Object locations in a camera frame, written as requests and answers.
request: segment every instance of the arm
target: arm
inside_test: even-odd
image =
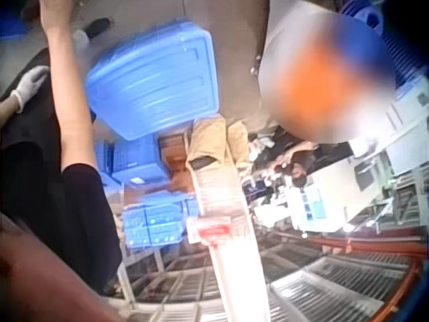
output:
[[[97,168],[92,124],[68,26],[72,4],[70,0],[40,1],[42,26],[49,45],[55,112],[60,124],[62,170],[76,163]]]
[[[294,146],[293,148],[288,149],[283,154],[280,154],[275,159],[275,161],[273,161],[270,164],[269,169],[273,170],[275,168],[275,166],[277,166],[278,164],[290,163],[290,160],[292,159],[292,156],[294,155],[295,152],[314,150],[316,147],[317,147],[316,143],[309,142],[309,141],[303,141],[303,142],[297,144],[296,146]]]
[[[7,123],[13,114],[19,111],[19,101],[15,95],[0,103],[0,129]]]

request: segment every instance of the blue container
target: blue container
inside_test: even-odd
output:
[[[137,206],[124,210],[124,212],[122,212],[122,222],[125,243],[129,248],[151,246],[144,206]]]
[[[134,141],[117,141],[113,152],[112,177],[135,187],[167,182],[168,171],[162,164],[155,135]]]
[[[183,219],[181,206],[173,203],[145,207],[145,213],[148,226],[171,223]]]
[[[86,95],[126,140],[212,115],[219,96],[211,36],[185,19],[137,34],[101,56]]]
[[[152,246],[176,244],[183,240],[184,223],[177,221],[149,227]]]
[[[198,202],[195,198],[187,199],[185,204],[188,211],[188,217],[195,218],[200,215],[200,208],[198,207]]]
[[[94,152],[105,192],[108,194],[118,192],[121,189],[121,184],[112,178],[113,145],[106,141],[96,142]]]

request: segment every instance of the orange pipe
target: orange pipe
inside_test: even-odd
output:
[[[415,283],[418,278],[418,271],[421,266],[421,262],[413,260],[408,268],[406,276],[402,279],[400,284],[396,287],[395,291],[391,298],[383,304],[383,306],[372,316],[370,322],[382,322],[392,313],[393,310],[396,310],[397,305],[402,300],[402,298],[410,291],[412,285]]]
[[[335,248],[350,247],[352,252],[401,253],[417,258],[428,257],[428,248],[421,246],[414,241],[365,242],[353,241],[349,239],[330,239],[325,237],[309,237],[308,240],[316,244],[322,244]]]

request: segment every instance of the black shoe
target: black shoe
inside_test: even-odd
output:
[[[103,32],[109,30],[113,25],[111,18],[100,18],[91,22],[87,27],[83,29],[88,38],[91,40]]]

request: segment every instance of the blue crate lid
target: blue crate lid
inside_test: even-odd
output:
[[[212,115],[219,94],[211,36],[185,19],[137,34],[101,56],[86,95],[126,140]]]
[[[134,141],[118,140],[113,152],[112,177],[132,186],[168,182],[155,135]]]

